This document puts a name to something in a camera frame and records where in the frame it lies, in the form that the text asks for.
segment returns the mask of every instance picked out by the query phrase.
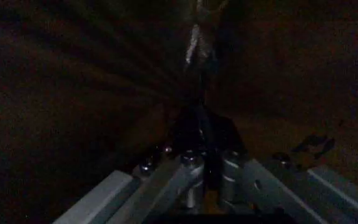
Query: screw head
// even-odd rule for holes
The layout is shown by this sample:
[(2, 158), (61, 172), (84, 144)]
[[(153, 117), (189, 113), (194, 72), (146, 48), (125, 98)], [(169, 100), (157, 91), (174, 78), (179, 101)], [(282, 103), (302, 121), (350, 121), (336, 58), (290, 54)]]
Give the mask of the screw head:
[(184, 165), (195, 165), (197, 156), (193, 150), (187, 150), (182, 154), (181, 161)]
[(146, 159), (142, 163), (139, 164), (140, 173), (143, 175), (151, 175), (154, 171), (154, 163), (151, 158)]

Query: silver metal part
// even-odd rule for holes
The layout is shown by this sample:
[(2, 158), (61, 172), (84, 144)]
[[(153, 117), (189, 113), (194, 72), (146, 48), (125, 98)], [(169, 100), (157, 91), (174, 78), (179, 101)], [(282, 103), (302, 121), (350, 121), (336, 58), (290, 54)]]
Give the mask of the silver metal part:
[(200, 207), (203, 200), (203, 181), (200, 180), (198, 183), (194, 184), (186, 194), (186, 207), (189, 209), (194, 209)]
[(358, 187), (326, 166), (308, 170), (310, 182), (321, 196), (358, 223)]
[(203, 163), (198, 166), (183, 165), (180, 157), (161, 163), (107, 223), (153, 220), (165, 213), (180, 194), (202, 179), (203, 169)]
[(54, 223), (104, 223), (131, 196), (139, 184), (140, 182), (132, 176), (114, 171)]
[(229, 150), (223, 153), (222, 158), (223, 170), (218, 204), (222, 210), (229, 212), (227, 203), (237, 201), (237, 195), (241, 191), (240, 179), (243, 161), (237, 152)]
[(252, 160), (243, 176), (244, 201), (262, 213), (281, 208), (298, 223), (358, 223), (358, 188), (326, 167), (299, 173)]

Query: metal bolt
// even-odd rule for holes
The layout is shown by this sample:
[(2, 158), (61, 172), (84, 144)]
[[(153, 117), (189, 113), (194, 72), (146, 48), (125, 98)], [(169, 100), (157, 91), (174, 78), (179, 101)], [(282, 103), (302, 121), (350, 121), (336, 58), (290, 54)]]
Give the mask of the metal bolt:
[(169, 153), (171, 153), (171, 152), (172, 152), (172, 148), (171, 148), (170, 146), (166, 146), (166, 147), (164, 148), (164, 153), (169, 154)]
[(140, 173), (146, 176), (150, 176), (154, 171), (154, 163), (152, 158), (146, 159), (144, 162), (139, 164)]
[(186, 166), (194, 166), (197, 163), (197, 156), (193, 150), (187, 150), (182, 154), (181, 161)]
[(273, 154), (273, 159), (280, 161), (280, 163), (287, 169), (291, 167), (291, 158), (286, 153), (275, 153)]

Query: dark background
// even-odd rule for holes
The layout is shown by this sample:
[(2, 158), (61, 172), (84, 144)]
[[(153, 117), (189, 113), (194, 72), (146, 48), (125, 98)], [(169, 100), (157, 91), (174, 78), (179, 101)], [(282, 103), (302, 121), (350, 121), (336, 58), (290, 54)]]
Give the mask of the dark background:
[[(220, 1), (210, 1), (214, 9)], [(0, 1), (0, 220), (50, 222), (163, 139), (197, 88), (192, 1)], [(250, 154), (326, 134), (316, 162), (358, 185), (358, 1), (230, 1), (206, 25), (207, 104)]]

